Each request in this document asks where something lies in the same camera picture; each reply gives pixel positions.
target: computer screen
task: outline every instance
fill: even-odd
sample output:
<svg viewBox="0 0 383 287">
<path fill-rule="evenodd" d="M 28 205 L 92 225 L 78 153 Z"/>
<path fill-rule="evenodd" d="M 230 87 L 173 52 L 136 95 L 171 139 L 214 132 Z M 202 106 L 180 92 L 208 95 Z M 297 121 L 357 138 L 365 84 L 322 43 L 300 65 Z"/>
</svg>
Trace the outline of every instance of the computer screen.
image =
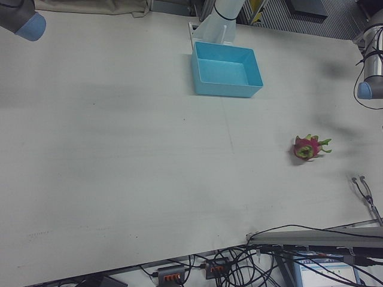
<svg viewBox="0 0 383 287">
<path fill-rule="evenodd" d="M 321 264 L 323 267 L 332 271 L 348 280 L 351 280 L 354 283 L 359 283 L 358 274 L 355 270 L 345 263 L 339 262 L 334 259 L 313 259 L 315 262 Z M 338 280 L 343 280 L 331 272 L 326 271 L 322 267 L 316 265 L 309 259 L 299 260 L 302 264 L 310 267 L 316 271 L 319 271 L 322 274 L 326 274 L 330 277 L 334 277 Z M 326 278 L 322 275 L 315 273 L 314 271 L 306 268 L 305 266 L 294 264 L 296 281 L 298 287 L 343 287 L 347 286 L 346 284 L 339 283 L 337 281 Z"/>
</svg>

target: cloth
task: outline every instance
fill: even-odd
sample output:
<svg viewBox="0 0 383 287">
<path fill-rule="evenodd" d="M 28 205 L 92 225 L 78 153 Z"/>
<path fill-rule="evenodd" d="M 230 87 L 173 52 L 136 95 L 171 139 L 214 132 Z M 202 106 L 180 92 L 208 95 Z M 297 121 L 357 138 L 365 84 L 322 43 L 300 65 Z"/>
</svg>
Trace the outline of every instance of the cloth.
<svg viewBox="0 0 383 287">
<path fill-rule="evenodd" d="M 149 12 L 147 0 L 35 0 L 37 10 L 86 14 L 118 15 L 132 13 L 144 17 Z"/>
</svg>

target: blue plastic bin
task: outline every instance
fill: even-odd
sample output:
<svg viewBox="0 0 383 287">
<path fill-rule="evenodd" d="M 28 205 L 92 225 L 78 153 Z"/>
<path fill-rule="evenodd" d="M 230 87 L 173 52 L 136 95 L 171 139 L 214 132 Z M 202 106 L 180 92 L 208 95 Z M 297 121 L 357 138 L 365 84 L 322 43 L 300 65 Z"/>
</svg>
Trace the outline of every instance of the blue plastic bin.
<svg viewBox="0 0 383 287">
<path fill-rule="evenodd" d="M 197 94 L 251 97 L 263 87 L 252 49 L 196 42 L 191 59 Z"/>
</svg>

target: white tabletop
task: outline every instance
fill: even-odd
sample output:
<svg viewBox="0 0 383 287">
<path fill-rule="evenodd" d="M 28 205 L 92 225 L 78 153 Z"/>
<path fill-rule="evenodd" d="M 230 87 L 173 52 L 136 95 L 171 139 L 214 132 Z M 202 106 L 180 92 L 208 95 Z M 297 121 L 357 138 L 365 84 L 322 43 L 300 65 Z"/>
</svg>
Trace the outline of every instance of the white tabletop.
<svg viewBox="0 0 383 287">
<path fill-rule="evenodd" d="M 351 41 L 238 26 L 265 87 L 197 96 L 187 17 L 42 14 L 37 42 L 0 30 L 0 286 L 370 219 L 353 175 L 383 205 L 383 116 L 352 98 Z M 333 153 L 294 159 L 307 133 Z"/>
</svg>

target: gray carpet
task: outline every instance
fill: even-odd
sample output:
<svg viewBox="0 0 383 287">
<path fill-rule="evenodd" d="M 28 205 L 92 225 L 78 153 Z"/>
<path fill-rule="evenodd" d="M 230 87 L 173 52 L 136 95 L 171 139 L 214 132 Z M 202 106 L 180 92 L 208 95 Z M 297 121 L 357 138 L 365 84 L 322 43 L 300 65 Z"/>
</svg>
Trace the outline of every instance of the gray carpet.
<svg viewBox="0 0 383 287">
<path fill-rule="evenodd" d="M 270 0 L 262 14 L 260 26 L 337 39 L 354 39 L 367 24 L 366 16 L 355 0 L 322 0 L 328 18 L 320 20 L 308 16 L 291 15 L 284 0 Z M 242 9 L 238 22 L 248 17 L 247 4 Z"/>
</svg>

